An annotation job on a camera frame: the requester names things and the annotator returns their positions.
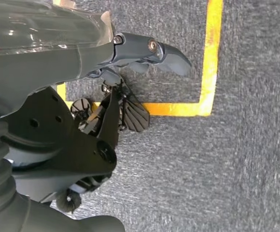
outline caster wheel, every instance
hole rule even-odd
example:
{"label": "caster wheel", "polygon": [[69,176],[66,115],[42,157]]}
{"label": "caster wheel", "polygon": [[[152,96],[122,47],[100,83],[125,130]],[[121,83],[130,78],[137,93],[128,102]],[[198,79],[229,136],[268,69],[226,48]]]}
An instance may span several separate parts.
{"label": "caster wheel", "polygon": [[86,121],[92,113],[92,103],[86,98],[80,98],[72,104],[70,111],[76,117],[79,117],[82,121]]}

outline yellow tape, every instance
hole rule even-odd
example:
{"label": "yellow tape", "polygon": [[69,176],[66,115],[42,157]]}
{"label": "yellow tape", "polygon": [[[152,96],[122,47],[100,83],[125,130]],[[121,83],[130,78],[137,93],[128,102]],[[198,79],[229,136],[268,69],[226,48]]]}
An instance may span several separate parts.
{"label": "yellow tape", "polygon": [[[218,68],[218,50],[222,26],[223,0],[208,0],[205,28],[204,54],[201,91],[198,103],[143,103],[152,116],[209,116],[214,101]],[[72,102],[66,101],[66,85],[57,86],[57,93],[70,108]],[[95,102],[93,110],[99,102]]]}

